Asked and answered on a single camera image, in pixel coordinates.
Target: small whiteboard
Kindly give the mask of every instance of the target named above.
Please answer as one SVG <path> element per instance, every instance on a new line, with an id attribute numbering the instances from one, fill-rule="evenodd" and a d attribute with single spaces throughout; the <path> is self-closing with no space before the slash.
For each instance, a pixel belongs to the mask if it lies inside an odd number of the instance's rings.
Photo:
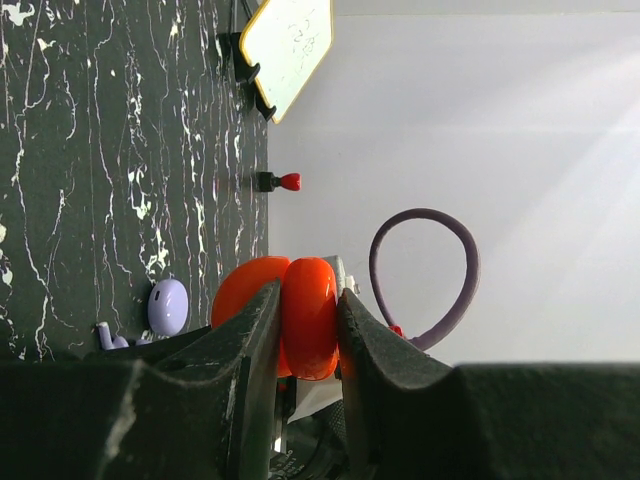
<path id="1" fill-rule="evenodd" d="M 332 0 L 265 0 L 240 37 L 256 86 L 280 123 L 333 42 Z"/>

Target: orange ball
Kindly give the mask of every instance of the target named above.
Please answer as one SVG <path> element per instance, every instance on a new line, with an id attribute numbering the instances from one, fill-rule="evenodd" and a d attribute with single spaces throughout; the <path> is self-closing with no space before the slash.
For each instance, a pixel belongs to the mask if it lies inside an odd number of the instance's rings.
<path id="1" fill-rule="evenodd" d="M 260 257 L 236 268 L 225 278 L 216 292 L 211 308 L 211 326 L 218 327 L 235 317 L 267 283 L 278 279 L 283 282 L 290 264 L 291 261 L 286 257 Z M 281 339 L 278 377 L 290 375 Z"/>
<path id="2" fill-rule="evenodd" d="M 338 361 L 336 278 L 321 258 L 300 258 L 282 283 L 282 341 L 291 373 L 323 380 Z"/>

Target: white wall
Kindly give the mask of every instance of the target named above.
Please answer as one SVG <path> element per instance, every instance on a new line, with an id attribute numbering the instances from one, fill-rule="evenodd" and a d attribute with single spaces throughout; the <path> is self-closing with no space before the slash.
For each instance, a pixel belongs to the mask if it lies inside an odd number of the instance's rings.
<path id="1" fill-rule="evenodd" d="M 378 315 L 369 243 L 405 208 L 464 222 L 481 286 L 431 350 L 447 362 L 640 359 L 640 14 L 343 17 L 284 122 L 270 250 L 340 254 Z M 449 307 L 463 254 L 441 228 L 390 234 L 381 277 L 413 336 Z"/>
<path id="2" fill-rule="evenodd" d="M 337 15 L 468 15 L 639 11 L 638 0 L 333 0 Z"/>

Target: marble wall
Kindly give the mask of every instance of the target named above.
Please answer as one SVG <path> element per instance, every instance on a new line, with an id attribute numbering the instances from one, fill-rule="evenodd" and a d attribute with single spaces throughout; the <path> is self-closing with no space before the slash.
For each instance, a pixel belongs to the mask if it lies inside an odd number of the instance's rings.
<path id="1" fill-rule="evenodd" d="M 228 67 L 230 3 L 2 4 L 0 341 L 82 355 L 106 321 L 146 335 L 163 278 L 208 323 L 217 285 L 266 253 L 266 123 Z"/>

